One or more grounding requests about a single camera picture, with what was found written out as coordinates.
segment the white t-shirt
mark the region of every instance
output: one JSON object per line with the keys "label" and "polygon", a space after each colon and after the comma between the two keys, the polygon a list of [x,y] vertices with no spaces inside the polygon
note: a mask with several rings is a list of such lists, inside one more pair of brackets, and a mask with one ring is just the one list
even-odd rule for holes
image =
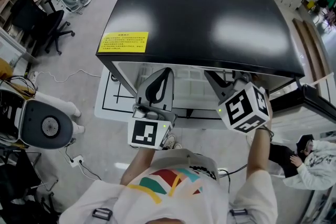
{"label": "white t-shirt", "polygon": [[277,202],[266,171],[252,174],[238,192],[233,207],[245,208],[248,216],[235,219],[212,159],[185,149],[155,154],[161,156],[127,186],[95,181],[59,223],[89,223],[92,212],[111,199],[116,201],[111,208],[113,223],[118,224],[145,224],[161,218],[193,224],[236,223],[237,218],[237,223],[276,223]]}

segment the sneaker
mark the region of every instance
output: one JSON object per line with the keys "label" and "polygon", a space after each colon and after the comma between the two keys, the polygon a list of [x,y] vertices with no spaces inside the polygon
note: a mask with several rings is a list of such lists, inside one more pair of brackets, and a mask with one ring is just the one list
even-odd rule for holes
{"label": "sneaker", "polygon": [[170,135],[167,140],[166,140],[166,143],[164,143],[164,146],[163,146],[163,150],[171,150],[175,144],[175,141],[176,141],[176,138],[175,138],[175,135]]}
{"label": "sneaker", "polygon": [[175,143],[173,149],[180,150],[180,149],[182,149],[182,145],[180,143]]}
{"label": "sneaker", "polygon": [[87,5],[89,5],[91,2],[91,0],[86,0],[84,3],[83,3],[83,7],[86,7]]}
{"label": "sneaker", "polygon": [[80,9],[81,9],[81,6],[78,6],[77,8],[72,9],[71,12],[77,12],[77,11],[79,11]]}

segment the power strip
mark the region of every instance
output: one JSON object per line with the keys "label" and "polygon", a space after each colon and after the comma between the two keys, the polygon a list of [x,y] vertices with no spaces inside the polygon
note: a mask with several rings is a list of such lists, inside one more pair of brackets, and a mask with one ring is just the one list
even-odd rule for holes
{"label": "power strip", "polygon": [[79,161],[81,161],[82,163],[84,162],[84,158],[82,155],[78,155],[76,158],[73,158],[72,161],[69,161],[69,163],[71,167],[74,168],[79,165]]}

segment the colorful shirt graphic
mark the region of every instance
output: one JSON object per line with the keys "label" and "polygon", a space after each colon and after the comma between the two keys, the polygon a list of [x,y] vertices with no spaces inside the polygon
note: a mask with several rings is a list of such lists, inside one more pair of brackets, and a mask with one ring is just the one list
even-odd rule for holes
{"label": "colorful shirt graphic", "polygon": [[177,186],[184,180],[189,180],[191,184],[186,190],[183,190],[184,193],[181,193],[182,195],[189,196],[201,193],[203,191],[203,187],[201,180],[199,180],[200,172],[211,177],[212,179],[216,178],[213,173],[200,166],[190,167],[190,169],[162,169],[149,174],[147,177],[143,177],[138,185],[129,184],[128,187],[147,193],[149,196],[151,196],[156,204],[159,204],[161,203],[162,199],[158,194],[173,197]]}

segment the black line on table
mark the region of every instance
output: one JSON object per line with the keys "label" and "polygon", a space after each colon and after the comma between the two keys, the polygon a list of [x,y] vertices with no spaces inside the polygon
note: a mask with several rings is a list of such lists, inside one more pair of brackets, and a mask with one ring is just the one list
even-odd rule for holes
{"label": "black line on table", "polygon": [[133,99],[135,99],[133,96],[123,96],[123,95],[120,95],[119,97],[120,98],[133,98]]}
{"label": "black line on table", "polygon": [[103,108],[103,110],[110,110],[110,111],[124,112],[124,113],[131,113],[131,114],[133,114],[133,112],[131,112],[131,111],[118,110],[118,109],[106,109],[106,108]]}
{"label": "black line on table", "polygon": [[107,79],[107,83],[106,83],[106,88],[105,88],[105,93],[104,93],[104,99],[103,99],[103,105],[101,107],[101,109],[104,109],[104,104],[105,104],[105,96],[106,96],[106,91],[107,91],[107,85],[109,84],[109,79]]}
{"label": "black line on table", "polygon": [[118,103],[118,99],[119,99],[120,85],[121,85],[121,83],[119,82],[119,89],[118,89],[117,103]]}

